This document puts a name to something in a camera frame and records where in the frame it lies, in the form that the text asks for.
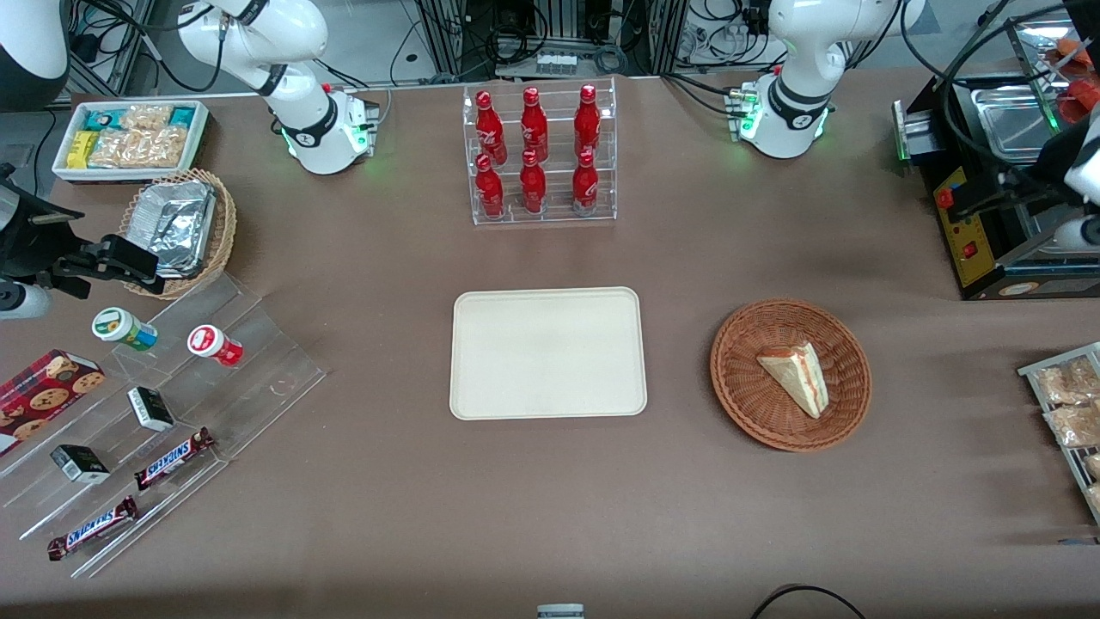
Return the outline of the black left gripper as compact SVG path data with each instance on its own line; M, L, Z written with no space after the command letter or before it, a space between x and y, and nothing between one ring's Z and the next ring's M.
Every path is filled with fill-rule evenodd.
M1066 168L1024 168L1021 172L974 169L952 188L950 222L961 223L987 212L1067 200Z

